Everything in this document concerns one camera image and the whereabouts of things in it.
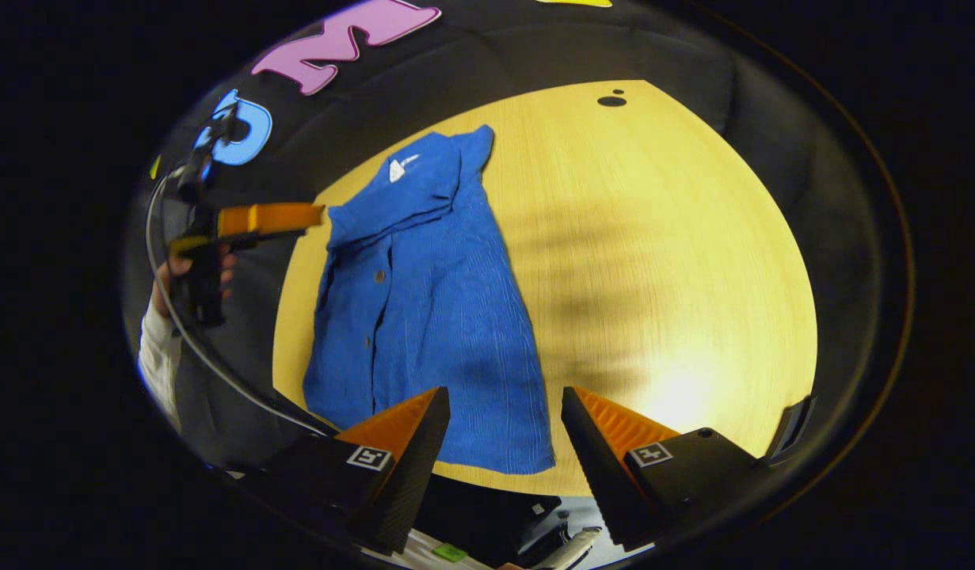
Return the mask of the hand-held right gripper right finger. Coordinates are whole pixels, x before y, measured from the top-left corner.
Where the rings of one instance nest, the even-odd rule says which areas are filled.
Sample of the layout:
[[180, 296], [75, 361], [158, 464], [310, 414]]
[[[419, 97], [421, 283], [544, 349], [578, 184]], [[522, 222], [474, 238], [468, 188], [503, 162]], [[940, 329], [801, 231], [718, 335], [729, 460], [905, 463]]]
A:
[[584, 387], [563, 390], [561, 421], [611, 541], [625, 549], [682, 540], [769, 476], [712, 428], [679, 433]]

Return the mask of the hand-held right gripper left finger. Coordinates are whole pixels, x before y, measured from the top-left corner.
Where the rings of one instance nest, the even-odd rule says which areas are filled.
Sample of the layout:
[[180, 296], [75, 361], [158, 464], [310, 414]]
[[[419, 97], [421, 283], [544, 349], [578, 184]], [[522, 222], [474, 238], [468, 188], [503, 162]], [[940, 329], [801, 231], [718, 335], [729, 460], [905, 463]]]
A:
[[246, 490], [307, 533], [382, 555], [404, 551], [450, 424], [437, 386], [333, 437], [300, 439]]

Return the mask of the blue button shirt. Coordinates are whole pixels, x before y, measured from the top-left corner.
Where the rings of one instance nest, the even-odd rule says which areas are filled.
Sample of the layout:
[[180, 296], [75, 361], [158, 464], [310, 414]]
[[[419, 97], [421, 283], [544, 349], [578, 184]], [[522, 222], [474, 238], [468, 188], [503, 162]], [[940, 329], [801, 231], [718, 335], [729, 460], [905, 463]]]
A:
[[494, 140], [488, 125], [428, 133], [328, 210], [303, 397], [344, 431], [444, 387], [441, 462], [535, 475], [556, 459], [531, 321], [483, 184]]

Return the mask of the white elongated object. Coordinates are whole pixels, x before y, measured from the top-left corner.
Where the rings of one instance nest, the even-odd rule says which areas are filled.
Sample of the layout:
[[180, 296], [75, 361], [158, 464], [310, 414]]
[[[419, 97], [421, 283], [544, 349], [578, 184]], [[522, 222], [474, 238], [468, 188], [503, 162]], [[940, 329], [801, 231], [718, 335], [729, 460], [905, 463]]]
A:
[[578, 531], [570, 541], [545, 556], [531, 570], [573, 570], [589, 553], [603, 533], [603, 527], [590, 526]]

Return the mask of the dark rectangular object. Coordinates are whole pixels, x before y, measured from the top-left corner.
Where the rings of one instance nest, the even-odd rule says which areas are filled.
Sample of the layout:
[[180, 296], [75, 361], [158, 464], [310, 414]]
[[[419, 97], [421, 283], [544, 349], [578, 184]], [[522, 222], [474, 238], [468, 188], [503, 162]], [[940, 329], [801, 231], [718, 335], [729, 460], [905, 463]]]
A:
[[767, 448], [763, 461], [775, 465], [786, 461], [794, 452], [798, 441], [805, 433], [809, 418], [813, 414], [817, 395], [807, 394], [798, 403], [788, 405], [781, 414], [776, 433]]

